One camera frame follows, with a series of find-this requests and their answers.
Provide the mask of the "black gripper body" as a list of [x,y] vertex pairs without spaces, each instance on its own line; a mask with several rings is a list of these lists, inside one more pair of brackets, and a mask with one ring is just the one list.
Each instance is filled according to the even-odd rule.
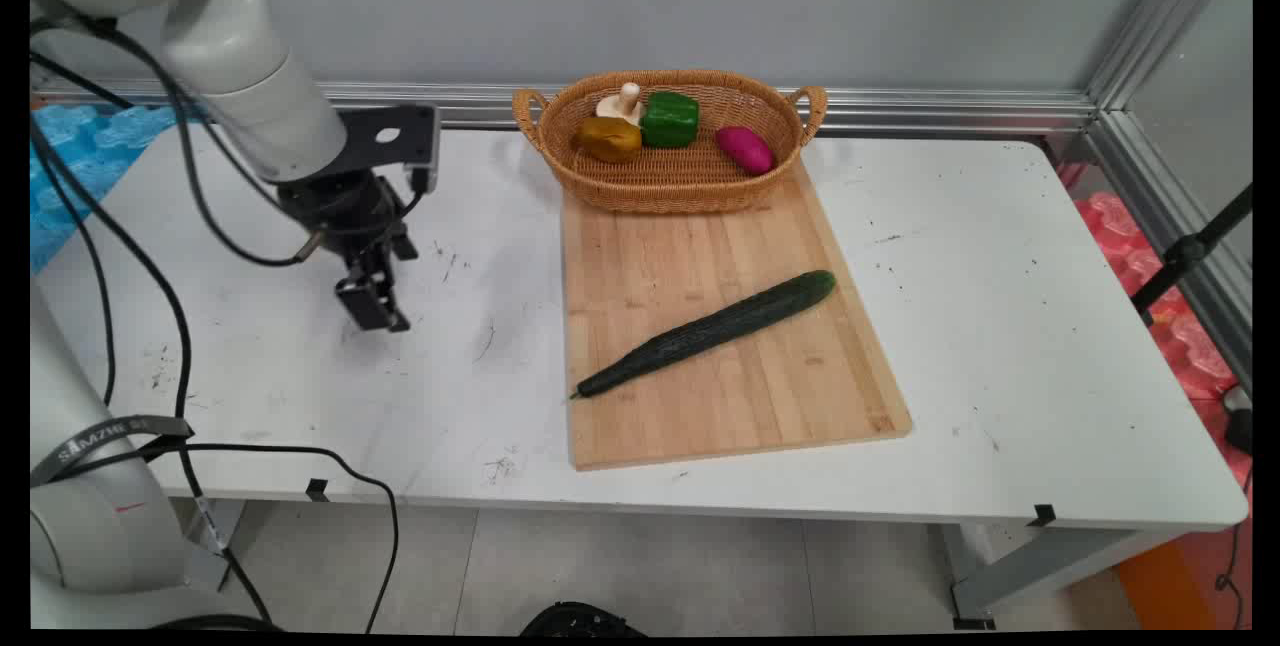
[[349,280],[388,280],[392,258],[419,258],[406,223],[419,189],[402,200],[388,177],[364,169],[278,185],[276,194],[289,217],[342,258]]

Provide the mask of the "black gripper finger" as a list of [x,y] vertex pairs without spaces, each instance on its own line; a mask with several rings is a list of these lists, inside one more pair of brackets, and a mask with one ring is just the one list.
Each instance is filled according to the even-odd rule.
[[389,264],[371,272],[372,283],[378,295],[378,304],[381,310],[380,330],[390,333],[404,333],[410,330],[410,321],[402,312],[396,295],[396,278]]
[[384,283],[369,274],[348,274],[335,283],[335,295],[361,330],[387,330],[389,315]]

